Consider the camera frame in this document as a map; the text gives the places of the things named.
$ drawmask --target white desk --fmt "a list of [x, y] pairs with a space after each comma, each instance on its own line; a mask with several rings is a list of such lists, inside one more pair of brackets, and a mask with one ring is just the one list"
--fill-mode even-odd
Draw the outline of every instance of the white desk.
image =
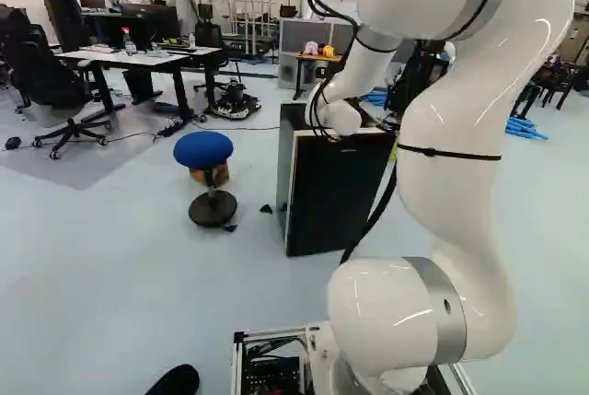
[[78, 50], [76, 52], [62, 52], [55, 54], [60, 59], [77, 59], [80, 61], [99, 61], [109, 62], [111, 64], [156, 66], [168, 64], [170, 62], [186, 59], [187, 54], [170, 54], [168, 57], [151, 57], [146, 56], [144, 52], [139, 52], [131, 56], [126, 52], [90, 52], [87, 50]]
[[191, 119], [191, 109], [186, 99], [184, 82], [182, 81], [181, 66], [182, 62], [188, 61], [189, 56], [186, 54], [170, 54], [166, 57], [151, 57], [139, 52], [131, 56], [125, 51], [121, 52], [91, 52], [88, 50], [78, 50], [76, 52], [63, 52], [55, 54], [59, 59], [70, 61], [90, 61], [90, 69], [94, 75], [94, 80], [98, 85], [98, 91], [102, 97], [104, 110], [87, 118], [89, 121], [96, 118], [112, 114], [114, 111], [124, 108], [124, 104], [114, 105], [110, 96], [109, 86], [102, 73], [101, 64], [112, 66], [114, 68], [137, 69], [154, 73], [168, 73], [174, 79], [174, 89], [176, 90], [176, 99], [178, 100], [180, 118], [184, 123]]
[[220, 52], [220, 48], [211, 48], [211, 47], [196, 47], [196, 48], [187, 48], [185, 50], [166, 50], [171, 54], [182, 54], [185, 56], [204, 56], [205, 54], [211, 54], [212, 52]]

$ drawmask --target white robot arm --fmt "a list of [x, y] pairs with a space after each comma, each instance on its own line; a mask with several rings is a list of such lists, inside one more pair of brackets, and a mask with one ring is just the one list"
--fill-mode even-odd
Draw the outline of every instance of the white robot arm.
[[[382, 79], [400, 39], [456, 46], [454, 67], [412, 101], [398, 137], [399, 194], [439, 239], [432, 257], [348, 261], [329, 282], [343, 367], [370, 393], [411, 391], [429, 364], [498, 354], [514, 335], [514, 293], [492, 228], [491, 189], [510, 103], [562, 40], [574, 0], [357, 4], [358, 39], [317, 97], [318, 121], [338, 134], [360, 126], [343, 99]], [[307, 121], [318, 125], [317, 118], [307, 107]]]

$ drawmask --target blue cushion seat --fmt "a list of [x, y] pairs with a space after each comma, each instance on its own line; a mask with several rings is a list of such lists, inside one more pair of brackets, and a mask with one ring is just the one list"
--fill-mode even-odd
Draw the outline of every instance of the blue cushion seat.
[[231, 139], [215, 131], [186, 134], [174, 146], [176, 161], [192, 169], [212, 169], [223, 165], [232, 154]]

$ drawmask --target blue stool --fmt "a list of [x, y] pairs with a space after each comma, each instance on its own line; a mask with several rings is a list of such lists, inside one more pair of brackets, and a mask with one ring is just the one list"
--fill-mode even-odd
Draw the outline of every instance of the blue stool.
[[216, 190], [213, 177], [213, 169], [223, 165], [232, 153], [229, 137], [213, 131], [186, 134], [174, 146], [174, 158], [180, 165], [204, 172], [208, 191], [194, 199], [188, 212], [201, 227], [221, 227], [236, 213], [236, 198]]

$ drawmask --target gray carpet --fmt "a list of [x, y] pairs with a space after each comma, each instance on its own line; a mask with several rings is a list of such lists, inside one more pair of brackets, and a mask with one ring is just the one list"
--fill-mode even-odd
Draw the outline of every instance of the gray carpet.
[[[35, 135], [47, 134], [53, 129], [43, 128], [37, 122], [27, 120], [32, 111], [25, 110], [22, 115], [15, 114], [15, 104], [9, 91], [0, 92], [0, 144], [8, 137], [18, 136], [22, 146], [30, 145]], [[112, 119], [113, 128], [106, 131], [98, 128], [96, 133], [105, 134], [110, 140], [140, 132], [156, 132], [168, 123], [168, 118], [150, 111], [151, 105], [146, 102], [140, 106], [130, 105], [128, 99], [113, 98], [117, 103], [129, 106], [119, 110]], [[87, 105], [77, 118], [87, 116], [102, 107], [100, 103]], [[82, 141], [89, 138], [80, 137]], [[68, 143], [61, 150], [59, 160], [49, 159], [52, 145], [42, 148], [23, 148], [17, 151], [5, 151], [0, 154], [0, 166], [20, 172], [38, 179], [48, 180], [76, 190], [85, 190], [112, 171], [120, 168], [129, 160], [143, 153], [153, 145], [153, 137], [148, 134], [136, 135], [118, 142], [101, 146], [94, 142]]]

